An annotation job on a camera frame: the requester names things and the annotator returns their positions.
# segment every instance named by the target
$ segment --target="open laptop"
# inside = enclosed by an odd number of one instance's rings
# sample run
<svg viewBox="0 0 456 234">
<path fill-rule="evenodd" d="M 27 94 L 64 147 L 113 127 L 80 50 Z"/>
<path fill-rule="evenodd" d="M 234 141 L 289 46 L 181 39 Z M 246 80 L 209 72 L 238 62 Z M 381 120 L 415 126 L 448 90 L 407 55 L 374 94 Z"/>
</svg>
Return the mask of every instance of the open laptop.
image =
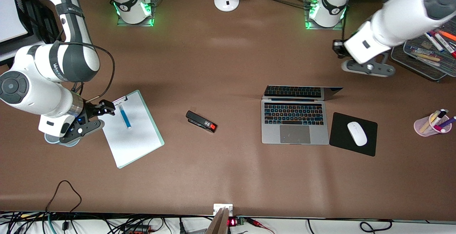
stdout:
<svg viewBox="0 0 456 234">
<path fill-rule="evenodd" d="M 261 100 L 265 144 L 328 145 L 324 101 L 342 87 L 268 85 Z"/>
</svg>

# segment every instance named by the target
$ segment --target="laptop screen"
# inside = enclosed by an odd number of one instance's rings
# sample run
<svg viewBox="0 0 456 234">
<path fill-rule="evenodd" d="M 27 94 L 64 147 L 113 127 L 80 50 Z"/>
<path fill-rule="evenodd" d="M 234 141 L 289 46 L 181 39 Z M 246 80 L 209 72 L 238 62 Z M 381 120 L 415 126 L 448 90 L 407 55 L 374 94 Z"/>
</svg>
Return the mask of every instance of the laptop screen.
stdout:
<svg viewBox="0 0 456 234">
<path fill-rule="evenodd" d="M 342 87 L 268 85 L 264 97 L 282 99 L 327 100 Z"/>
</svg>

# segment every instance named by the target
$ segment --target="laptop trackpad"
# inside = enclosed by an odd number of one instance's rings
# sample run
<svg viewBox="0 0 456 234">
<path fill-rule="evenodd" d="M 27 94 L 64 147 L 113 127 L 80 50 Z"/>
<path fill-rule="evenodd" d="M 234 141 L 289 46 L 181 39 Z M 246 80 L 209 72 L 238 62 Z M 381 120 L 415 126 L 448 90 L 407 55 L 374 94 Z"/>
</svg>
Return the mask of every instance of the laptop trackpad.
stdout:
<svg viewBox="0 0 456 234">
<path fill-rule="evenodd" d="M 309 144 L 311 133 L 308 125 L 281 125 L 280 143 Z"/>
</svg>

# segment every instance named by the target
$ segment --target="black mouse pad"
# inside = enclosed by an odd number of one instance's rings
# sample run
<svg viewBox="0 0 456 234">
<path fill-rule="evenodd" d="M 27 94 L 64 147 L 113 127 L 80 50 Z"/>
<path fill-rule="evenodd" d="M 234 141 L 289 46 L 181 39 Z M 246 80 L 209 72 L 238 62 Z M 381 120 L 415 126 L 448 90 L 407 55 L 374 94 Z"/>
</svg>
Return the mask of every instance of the black mouse pad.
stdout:
<svg viewBox="0 0 456 234">
<path fill-rule="evenodd" d="M 368 142 L 365 145 L 356 145 L 347 127 L 347 124 L 350 122 L 358 122 L 363 128 L 364 133 L 368 138 Z M 376 122 L 340 113 L 334 113 L 332 116 L 329 145 L 349 151 L 355 151 L 368 156 L 375 156 L 375 147 L 377 146 L 377 127 L 378 124 Z"/>
</svg>

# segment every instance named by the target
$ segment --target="white round device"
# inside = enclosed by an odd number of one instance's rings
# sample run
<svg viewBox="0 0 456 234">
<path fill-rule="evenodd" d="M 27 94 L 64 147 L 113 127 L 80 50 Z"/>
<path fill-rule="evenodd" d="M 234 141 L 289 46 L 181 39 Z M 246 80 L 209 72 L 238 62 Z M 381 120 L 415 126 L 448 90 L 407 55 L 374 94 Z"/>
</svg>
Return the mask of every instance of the white round device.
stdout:
<svg viewBox="0 0 456 234">
<path fill-rule="evenodd" d="M 214 4 L 221 11 L 232 11 L 238 8 L 239 0 L 214 0 Z"/>
</svg>

